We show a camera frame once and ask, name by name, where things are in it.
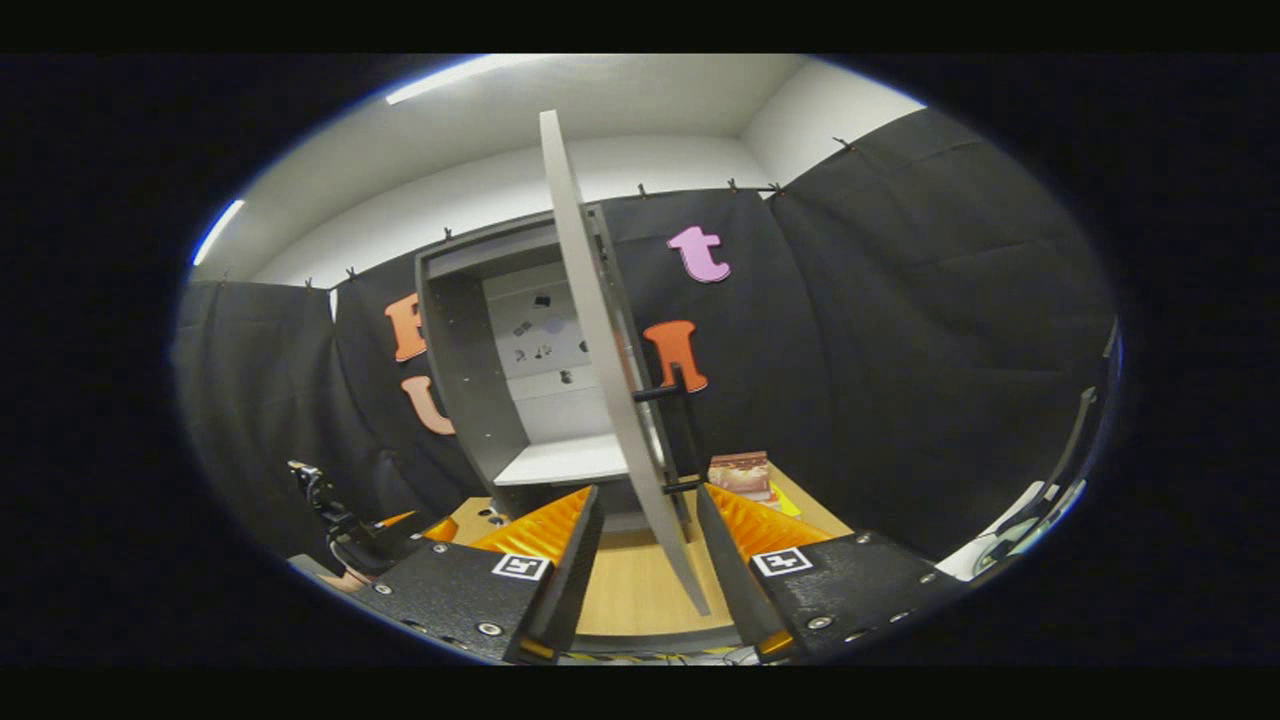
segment wooden table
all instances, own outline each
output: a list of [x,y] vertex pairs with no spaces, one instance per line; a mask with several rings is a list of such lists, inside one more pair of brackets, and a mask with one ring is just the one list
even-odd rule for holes
[[[772,462],[769,469],[778,489],[800,509],[801,521],[836,537],[854,532]],[[650,533],[609,534],[602,538],[600,550],[595,556],[591,580],[582,602],[582,616],[577,624],[579,634],[664,635],[714,630],[733,624],[724,603],[724,594],[716,580],[701,528],[698,525],[698,495],[686,493],[685,497],[689,498],[692,514],[690,561],[703,592],[707,593],[710,615],[699,615],[694,609],[662,547]],[[472,497],[458,506],[452,515],[458,524],[454,542],[468,544],[498,529],[489,523],[492,515],[480,515],[488,509],[486,497]]]

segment black curtain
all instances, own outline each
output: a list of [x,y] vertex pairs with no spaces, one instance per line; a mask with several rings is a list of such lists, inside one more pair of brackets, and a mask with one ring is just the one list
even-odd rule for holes
[[769,199],[829,369],[833,512],[933,559],[1066,445],[1112,305],[1088,238],[1028,172],[924,109]]
[[[422,510],[434,518],[453,512],[468,497],[488,495],[467,462],[457,436],[440,436],[419,419],[401,388],[408,378],[435,378],[428,354],[396,360],[396,332],[387,307],[417,293],[415,250],[342,282],[335,316],[335,347],[356,410],[384,448],[380,474],[403,478],[384,487],[398,492],[385,500],[399,512]],[[448,418],[439,392],[429,388],[435,406]]]
[[328,293],[256,283],[187,287],[172,346],[178,402],[215,495],[271,551],[342,566],[287,462],[324,470],[364,519],[388,503],[372,488],[380,451],[338,369]]
[[[804,487],[831,473],[831,413],[818,327],[787,242],[755,192],[694,191],[600,204],[617,254],[636,331],[689,320],[705,389],[692,396],[704,452],[764,450]],[[667,241],[699,227],[721,245],[727,278],[701,283]],[[654,383],[662,366],[641,341]],[[678,404],[663,402],[663,423],[681,474],[696,471],[681,432]]]

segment white ceiling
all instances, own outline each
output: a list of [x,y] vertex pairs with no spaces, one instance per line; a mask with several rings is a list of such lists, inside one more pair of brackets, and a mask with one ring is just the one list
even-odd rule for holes
[[805,61],[800,55],[563,56],[461,79],[397,105],[376,97],[266,169],[192,279],[221,278],[227,268],[230,279],[250,279],[308,231],[375,195],[536,146],[543,110],[559,111],[570,141],[740,137]]

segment ceiling light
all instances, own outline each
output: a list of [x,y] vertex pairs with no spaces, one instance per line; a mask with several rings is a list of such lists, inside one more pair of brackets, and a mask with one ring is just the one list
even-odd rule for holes
[[457,82],[468,77],[477,76],[480,73],[486,73],[489,70],[497,70],[499,68],[509,68],[512,65],[518,65],[521,63],[527,63],[530,60],[539,60],[541,58],[554,58],[557,54],[541,54],[541,55],[481,55],[474,60],[467,60],[458,65],[453,65],[445,70],[440,70],[433,76],[428,76],[412,85],[404,86],[396,92],[387,96],[388,105],[396,105],[397,102],[403,102],[410,97],[417,97],[419,95],[449,85],[451,82]]
[[205,259],[205,254],[209,252],[210,247],[212,247],[214,241],[218,240],[218,236],[223,234],[223,231],[227,228],[227,224],[232,222],[232,218],[234,218],[236,213],[239,213],[239,209],[243,206],[244,201],[237,200],[236,202],[232,202],[230,206],[227,208],[227,210],[223,211],[223,217],[218,218],[218,223],[214,225],[214,229],[209,231],[209,236],[205,238],[205,243],[201,245],[200,251],[196,252],[196,259],[191,263],[192,265],[198,265]]

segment white wall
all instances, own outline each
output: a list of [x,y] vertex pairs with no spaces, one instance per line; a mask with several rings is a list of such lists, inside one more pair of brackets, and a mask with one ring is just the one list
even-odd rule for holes
[[[612,137],[568,143],[584,201],[646,192],[764,186],[748,146],[719,137]],[[253,282],[333,287],[453,234],[552,209],[540,147],[457,165],[378,195],[305,234]]]
[[810,60],[755,114],[742,141],[769,182],[787,184],[840,150],[833,137],[854,142],[922,108],[883,85]]

